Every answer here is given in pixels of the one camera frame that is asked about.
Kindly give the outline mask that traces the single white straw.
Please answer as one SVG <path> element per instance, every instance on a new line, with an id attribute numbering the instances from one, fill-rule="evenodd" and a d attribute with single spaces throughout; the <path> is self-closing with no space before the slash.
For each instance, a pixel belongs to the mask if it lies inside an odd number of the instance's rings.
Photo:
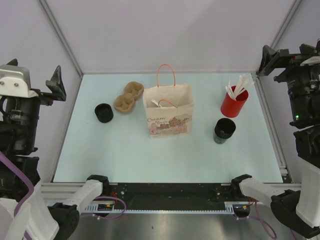
<path id="1" fill-rule="evenodd" d="M 159 100 L 159 101 L 157 101 L 157 100 L 155 100 L 155 99 L 152 99 L 151 100 L 151 102 L 153 103 L 153 104 L 155 104 L 157 107 L 159 107 L 159 108 L 162 108 L 163 106 L 160 104 L 160 102 L 161 102 L 162 100 Z"/>

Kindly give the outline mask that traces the beige paper takeout bag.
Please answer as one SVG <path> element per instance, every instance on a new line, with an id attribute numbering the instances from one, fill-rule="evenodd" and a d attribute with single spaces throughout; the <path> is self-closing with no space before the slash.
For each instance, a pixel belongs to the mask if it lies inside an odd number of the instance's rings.
<path id="1" fill-rule="evenodd" d="M 170 68 L 172 85 L 160 85 L 159 75 L 162 67 Z M 151 102 L 161 100 L 162 107 Z M 178 84 L 175 71 L 169 64 L 159 66 L 156 73 L 156 86 L 146 88 L 142 94 L 149 136 L 152 139 L 188 135 L 191 132 L 194 97 L 189 84 Z"/>

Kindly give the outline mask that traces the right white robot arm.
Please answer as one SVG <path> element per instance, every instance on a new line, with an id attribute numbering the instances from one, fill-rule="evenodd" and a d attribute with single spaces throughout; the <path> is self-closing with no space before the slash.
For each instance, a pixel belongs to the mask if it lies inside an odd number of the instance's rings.
<path id="1" fill-rule="evenodd" d="M 261 202 L 280 223 L 311 239 L 320 234 L 320 46 L 303 43 L 299 53 L 263 46 L 258 75 L 275 69 L 283 69 L 273 79 L 287 84 L 290 125 L 298 129 L 293 135 L 302 159 L 300 188 L 276 188 L 244 174 L 231 181 L 230 194 L 237 201 L 251 197 Z"/>

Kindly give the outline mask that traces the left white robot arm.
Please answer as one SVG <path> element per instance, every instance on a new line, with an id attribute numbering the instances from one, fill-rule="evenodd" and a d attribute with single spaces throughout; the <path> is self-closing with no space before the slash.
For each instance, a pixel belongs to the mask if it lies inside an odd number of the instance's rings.
<path id="1" fill-rule="evenodd" d="M 0 67 L 0 203 L 12 215 L 8 239 L 66 240 L 95 199 L 110 196 L 109 179 L 91 175 L 70 198 L 47 206 L 41 191 L 35 139 L 40 107 L 67 98 L 58 66 L 46 81 L 49 92 L 31 87 L 30 72 L 16 59 Z"/>

